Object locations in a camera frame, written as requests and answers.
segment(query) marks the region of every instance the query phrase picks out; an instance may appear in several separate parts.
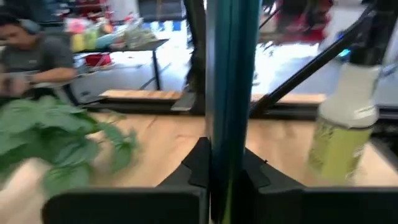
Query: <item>wooden table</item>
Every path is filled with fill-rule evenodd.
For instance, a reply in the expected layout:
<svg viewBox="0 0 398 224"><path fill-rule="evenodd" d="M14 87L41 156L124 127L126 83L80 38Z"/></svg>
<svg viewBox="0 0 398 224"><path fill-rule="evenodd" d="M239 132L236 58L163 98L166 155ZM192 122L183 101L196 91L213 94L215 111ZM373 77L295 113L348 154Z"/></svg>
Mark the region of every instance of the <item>wooden table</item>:
<svg viewBox="0 0 398 224"><path fill-rule="evenodd" d="M305 99L289 97L296 101ZM95 116L104 118L103 114ZM177 168L198 138L205 134L202 117L129 115L118 126L125 131L134 128L141 149L136 151L129 167L112 179L97 179L97 186L155 187ZM333 185L317 178L305 165L313 131L312 122L250 120L246 146L305 185ZM106 153L95 165L101 168L105 158ZM45 169L35 160L26 162L0 192L1 224L41 224L40 208L44 200L39 180ZM398 186L398 175L377 149L367 144L352 185Z"/></svg>

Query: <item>gray t-shirt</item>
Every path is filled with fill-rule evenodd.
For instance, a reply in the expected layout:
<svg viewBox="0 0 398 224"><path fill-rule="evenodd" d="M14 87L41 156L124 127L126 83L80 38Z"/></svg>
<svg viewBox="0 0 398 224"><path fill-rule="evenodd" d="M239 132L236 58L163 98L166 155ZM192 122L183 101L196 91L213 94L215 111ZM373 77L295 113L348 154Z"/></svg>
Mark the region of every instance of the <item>gray t-shirt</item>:
<svg viewBox="0 0 398 224"><path fill-rule="evenodd" d="M73 68L73 53L61 39L42 36L32 50L7 46L1 53L0 63L7 73L44 72L54 68Z"/></svg>

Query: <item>man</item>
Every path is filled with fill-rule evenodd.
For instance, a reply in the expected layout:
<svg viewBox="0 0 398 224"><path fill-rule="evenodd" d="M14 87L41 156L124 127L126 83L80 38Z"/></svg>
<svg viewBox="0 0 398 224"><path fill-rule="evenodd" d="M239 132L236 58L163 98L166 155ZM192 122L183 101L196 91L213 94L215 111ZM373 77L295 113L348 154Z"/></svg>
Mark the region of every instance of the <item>man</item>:
<svg viewBox="0 0 398 224"><path fill-rule="evenodd" d="M0 36L6 47L0 56L0 94L21 96L38 83L65 83L76 75L70 47L55 37L46 37L32 25L7 9L0 8ZM13 77L14 72L37 71ZM34 90L34 95L51 94L49 89Z"/></svg>

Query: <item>leaf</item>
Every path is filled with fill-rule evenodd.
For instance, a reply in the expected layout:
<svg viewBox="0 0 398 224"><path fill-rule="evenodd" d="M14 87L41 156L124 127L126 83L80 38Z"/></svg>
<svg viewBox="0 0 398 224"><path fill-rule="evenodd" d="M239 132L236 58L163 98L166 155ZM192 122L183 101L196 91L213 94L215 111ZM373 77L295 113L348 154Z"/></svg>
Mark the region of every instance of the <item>leaf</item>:
<svg viewBox="0 0 398 224"><path fill-rule="evenodd" d="M121 146L124 141L124 137L116 126L100 122L99 128L104 131L106 137L114 144L115 147Z"/></svg>
<svg viewBox="0 0 398 224"><path fill-rule="evenodd" d="M54 167L47 171L43 178L43 187L49 197L66 190L87 187L90 184L90 167L88 164L77 166Z"/></svg>
<svg viewBox="0 0 398 224"><path fill-rule="evenodd" d="M42 131L41 136L46 148L58 151L60 148L67 147L69 144L77 142L82 138L81 136L76 136L73 133L58 128L47 128Z"/></svg>
<svg viewBox="0 0 398 224"><path fill-rule="evenodd" d="M84 113L86 110L77 108L71 105L57 105L57 108L62 111L62 113L78 114Z"/></svg>
<svg viewBox="0 0 398 224"><path fill-rule="evenodd" d="M0 130L20 133L32 128L36 123L37 105L29 100L14 100L3 107L0 116Z"/></svg>
<svg viewBox="0 0 398 224"><path fill-rule="evenodd" d="M39 106L41 108L53 108L55 105L57 105L57 101L52 96L43 96L39 100Z"/></svg>
<svg viewBox="0 0 398 224"><path fill-rule="evenodd" d="M135 130L130 130L130 134L127 136L126 140L132 149L138 147L137 133Z"/></svg>
<svg viewBox="0 0 398 224"><path fill-rule="evenodd" d="M74 114L74 117L79 119L81 134L93 134L100 131L98 121L92 118L87 113Z"/></svg>
<svg viewBox="0 0 398 224"><path fill-rule="evenodd" d="M42 132L38 128L24 131L19 137L26 142L21 148L26 158L35 157L45 161L52 158L53 152L43 145Z"/></svg>
<svg viewBox="0 0 398 224"><path fill-rule="evenodd" d="M112 171L117 172L127 167L131 162L132 149L130 144L124 142L119 147L116 147L113 151L112 158Z"/></svg>
<svg viewBox="0 0 398 224"><path fill-rule="evenodd" d="M0 156L27 143L25 139L9 133L0 133Z"/></svg>
<svg viewBox="0 0 398 224"><path fill-rule="evenodd" d="M65 131L74 132L80 128L79 120L70 114L62 113L57 108L50 108L38 114L39 122L44 128L58 127Z"/></svg>
<svg viewBox="0 0 398 224"><path fill-rule="evenodd" d="M125 114L113 111L113 110L109 110L109 109L103 109L102 110L104 113L110 114L111 116L115 116L117 117L117 120L122 120L122 119L126 119L127 116Z"/></svg>
<svg viewBox="0 0 398 224"><path fill-rule="evenodd" d="M24 159L30 157L30 151L26 149L26 147L21 146L0 156L0 175L2 178L8 177Z"/></svg>
<svg viewBox="0 0 398 224"><path fill-rule="evenodd" d="M57 166L69 166L82 162L91 162L98 155L99 147L97 142L90 139L71 142L69 145L60 148L53 163Z"/></svg>

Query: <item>hand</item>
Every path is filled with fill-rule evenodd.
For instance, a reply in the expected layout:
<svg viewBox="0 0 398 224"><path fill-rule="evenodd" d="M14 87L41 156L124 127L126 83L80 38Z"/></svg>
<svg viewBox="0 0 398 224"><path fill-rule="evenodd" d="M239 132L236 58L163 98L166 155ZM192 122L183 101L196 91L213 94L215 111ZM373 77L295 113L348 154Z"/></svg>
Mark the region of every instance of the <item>hand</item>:
<svg viewBox="0 0 398 224"><path fill-rule="evenodd" d="M21 96L29 89L29 83L24 78L15 78L11 84L11 95Z"/></svg>

